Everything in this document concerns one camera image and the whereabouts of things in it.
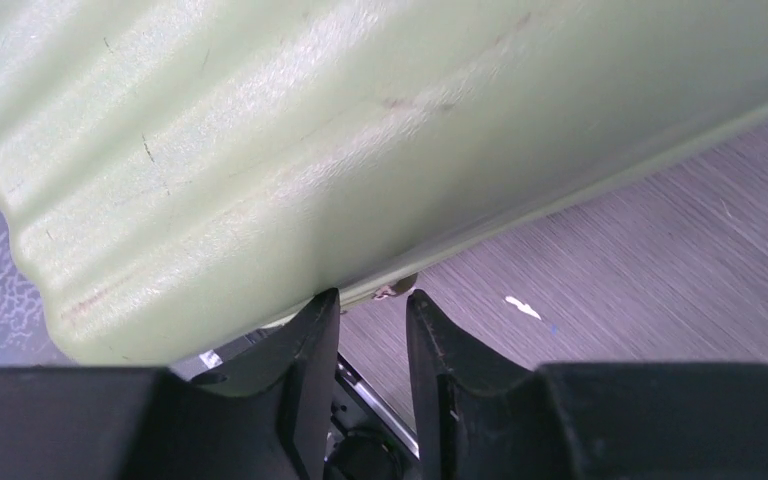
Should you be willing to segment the green ribbed hard-shell suitcase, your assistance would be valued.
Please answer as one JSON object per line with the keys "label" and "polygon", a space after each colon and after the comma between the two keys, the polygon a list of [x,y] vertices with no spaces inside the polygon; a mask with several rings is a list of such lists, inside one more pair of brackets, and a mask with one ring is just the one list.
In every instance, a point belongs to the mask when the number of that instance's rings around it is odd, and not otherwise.
{"label": "green ribbed hard-shell suitcase", "polygon": [[768,119],[768,1],[0,1],[48,333],[168,364]]}

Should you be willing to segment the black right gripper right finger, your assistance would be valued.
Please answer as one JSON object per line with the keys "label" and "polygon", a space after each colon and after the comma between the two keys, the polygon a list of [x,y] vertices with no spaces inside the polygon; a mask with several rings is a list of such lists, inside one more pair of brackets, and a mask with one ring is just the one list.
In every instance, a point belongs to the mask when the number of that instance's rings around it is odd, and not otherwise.
{"label": "black right gripper right finger", "polygon": [[459,327],[423,290],[407,300],[406,334],[423,477],[542,477],[535,375]]}

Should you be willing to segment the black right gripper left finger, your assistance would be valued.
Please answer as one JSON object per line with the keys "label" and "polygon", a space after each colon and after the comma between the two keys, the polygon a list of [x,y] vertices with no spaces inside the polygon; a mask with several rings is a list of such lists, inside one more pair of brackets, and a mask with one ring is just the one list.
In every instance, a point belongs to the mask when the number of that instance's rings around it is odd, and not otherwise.
{"label": "black right gripper left finger", "polygon": [[191,479],[320,479],[339,340],[335,288],[199,374]]}

